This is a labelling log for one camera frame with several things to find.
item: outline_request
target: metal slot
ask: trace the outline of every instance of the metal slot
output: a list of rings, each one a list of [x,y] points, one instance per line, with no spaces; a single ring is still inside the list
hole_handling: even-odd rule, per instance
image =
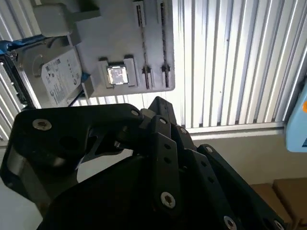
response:
[[[145,23],[145,14],[144,14],[144,4],[142,1],[136,1],[133,3],[136,10],[137,24],[139,27],[144,27]]]
[[[162,30],[162,44],[163,44],[163,59],[164,59],[164,66],[162,67],[162,71],[165,73],[165,86],[169,88],[169,66],[167,64],[167,54],[166,54],[166,24],[165,24],[165,18],[166,18],[166,12],[165,12],[165,4],[164,2],[160,3],[160,22],[161,22],[161,30]]]
[[[145,14],[144,14],[144,4],[142,1],[137,1],[133,3],[136,7],[136,15],[137,15],[137,22],[138,26],[141,30],[141,37],[142,37],[142,49],[143,49],[143,58],[144,58],[144,67],[142,70],[142,76],[145,77],[146,88],[149,89],[149,79],[148,79],[148,61],[147,61],[147,53],[146,53],[146,45],[145,45],[145,34],[144,34],[144,27],[145,23]]]
[[[142,70],[142,75],[145,78],[145,84],[146,84],[146,89],[150,89],[150,85],[149,85],[149,74],[150,74],[150,68],[149,67],[144,67]]]

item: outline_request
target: blue tape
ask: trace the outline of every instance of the blue tape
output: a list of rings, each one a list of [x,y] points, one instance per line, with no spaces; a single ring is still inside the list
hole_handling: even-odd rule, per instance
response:
[[[37,35],[37,36],[33,36],[33,37],[29,37],[29,38],[25,38],[25,39],[21,39],[21,40],[17,40],[17,41],[0,41],[0,54],[6,54],[7,52],[26,46],[28,44],[32,44],[41,40],[44,40],[45,37],[42,35]]]

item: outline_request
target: small metal component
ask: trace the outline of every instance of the small metal component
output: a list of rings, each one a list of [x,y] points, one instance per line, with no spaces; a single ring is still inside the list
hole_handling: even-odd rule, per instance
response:
[[[32,122],[34,128],[42,131],[47,131],[52,128],[52,124],[45,119],[36,119]]]
[[[228,229],[236,230],[236,223],[228,216],[224,216],[224,222]]]
[[[136,115],[136,116],[139,115],[139,113],[138,113],[137,111],[135,111],[135,110],[131,110],[131,113],[132,113],[133,115]]]
[[[162,118],[160,118],[160,121],[163,123],[163,124],[166,124],[166,121]]]
[[[111,85],[122,85],[128,83],[127,70],[124,65],[108,66],[107,72]]]
[[[284,228],[283,228],[283,226],[281,225],[281,223],[279,223],[277,220],[274,220],[274,223],[276,224],[276,226],[278,227],[278,229],[284,230]]]
[[[174,208],[176,205],[174,197],[168,192],[161,193],[161,202],[164,206],[168,208]]]
[[[209,153],[212,153],[213,150],[210,148],[210,147],[206,147],[206,150],[209,152]]]
[[[180,131],[184,134],[187,134],[187,131],[184,128],[180,128]]]

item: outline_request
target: hard drive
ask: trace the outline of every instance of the hard drive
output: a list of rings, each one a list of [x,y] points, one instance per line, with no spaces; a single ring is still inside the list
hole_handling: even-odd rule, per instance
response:
[[[67,37],[48,38],[6,54],[5,69],[23,104],[69,106],[81,93],[82,69]]]

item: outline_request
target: black metal bracket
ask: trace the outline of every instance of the black metal bracket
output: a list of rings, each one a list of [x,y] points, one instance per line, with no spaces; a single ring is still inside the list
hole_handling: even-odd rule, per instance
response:
[[[133,155],[77,182],[82,162],[122,149]],[[275,221],[285,227],[211,146],[194,146],[159,97],[141,111],[129,104],[23,111],[0,176],[35,202],[44,216],[40,230],[84,229],[101,220],[113,228],[279,230]]]

